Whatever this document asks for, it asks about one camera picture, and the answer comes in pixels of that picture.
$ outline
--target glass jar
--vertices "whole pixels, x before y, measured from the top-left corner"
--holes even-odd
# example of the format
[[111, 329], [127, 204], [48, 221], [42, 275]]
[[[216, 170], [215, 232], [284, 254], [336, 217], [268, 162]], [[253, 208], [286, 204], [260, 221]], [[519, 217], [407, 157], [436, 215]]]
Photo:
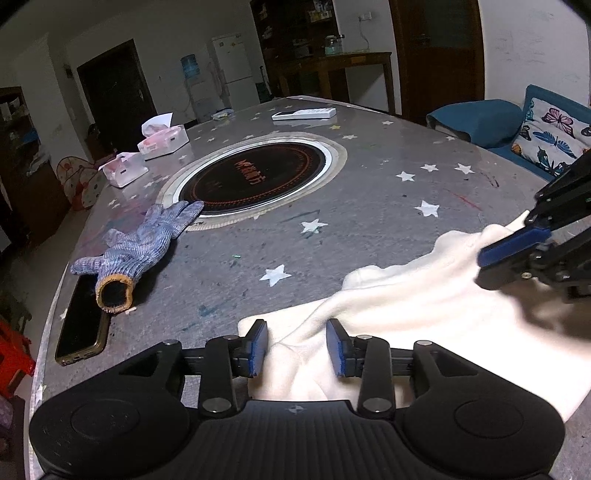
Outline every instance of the glass jar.
[[338, 55], [343, 53], [343, 38], [344, 35], [328, 35], [324, 39], [324, 54]]

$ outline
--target tiled floor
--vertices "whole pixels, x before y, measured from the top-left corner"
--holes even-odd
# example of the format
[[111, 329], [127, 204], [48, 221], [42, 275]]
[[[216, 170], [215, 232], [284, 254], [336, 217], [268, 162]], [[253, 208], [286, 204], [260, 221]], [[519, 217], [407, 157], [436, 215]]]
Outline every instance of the tiled floor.
[[[0, 288], [10, 291], [17, 300], [24, 303], [32, 315], [31, 321], [25, 327], [25, 336], [32, 342], [33, 358], [37, 357], [51, 301], [88, 214], [88, 211], [68, 213], [55, 235], [38, 247], [17, 256], [0, 271]], [[16, 392], [27, 402], [25, 412], [29, 411], [32, 382], [31, 377], [25, 377]], [[25, 444], [27, 443], [28, 415], [26, 414]], [[28, 464], [27, 455], [27, 448], [25, 448], [26, 465]]]

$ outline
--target white refrigerator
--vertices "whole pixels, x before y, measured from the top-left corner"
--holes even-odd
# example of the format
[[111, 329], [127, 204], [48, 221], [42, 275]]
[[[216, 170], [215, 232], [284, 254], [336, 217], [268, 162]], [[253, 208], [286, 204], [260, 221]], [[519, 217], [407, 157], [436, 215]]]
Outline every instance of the white refrigerator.
[[222, 84], [222, 100], [234, 111], [259, 105], [255, 81], [240, 33], [212, 38], [209, 53]]

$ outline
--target blue glove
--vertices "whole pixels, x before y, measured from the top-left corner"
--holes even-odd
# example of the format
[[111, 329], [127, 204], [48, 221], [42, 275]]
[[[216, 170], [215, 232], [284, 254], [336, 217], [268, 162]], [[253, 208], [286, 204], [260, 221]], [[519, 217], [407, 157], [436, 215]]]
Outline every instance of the blue glove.
[[170, 241], [203, 210], [201, 201], [187, 205], [182, 201], [166, 210], [162, 205], [152, 205], [135, 232], [109, 230], [105, 235], [109, 248], [103, 255], [80, 258], [72, 264], [74, 275], [98, 275], [95, 292], [100, 308], [120, 313], [131, 307], [131, 294], [140, 277], [162, 259]]

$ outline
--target doorway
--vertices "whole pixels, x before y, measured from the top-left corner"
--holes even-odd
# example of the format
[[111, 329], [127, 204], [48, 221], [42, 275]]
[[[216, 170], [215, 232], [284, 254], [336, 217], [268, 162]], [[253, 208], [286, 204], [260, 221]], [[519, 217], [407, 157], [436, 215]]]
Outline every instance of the doorway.
[[77, 71], [100, 133], [118, 151], [136, 151], [144, 139], [141, 125], [157, 113], [134, 41], [104, 52]]
[[421, 125], [437, 108], [484, 99], [478, 0], [389, 0], [402, 117]]

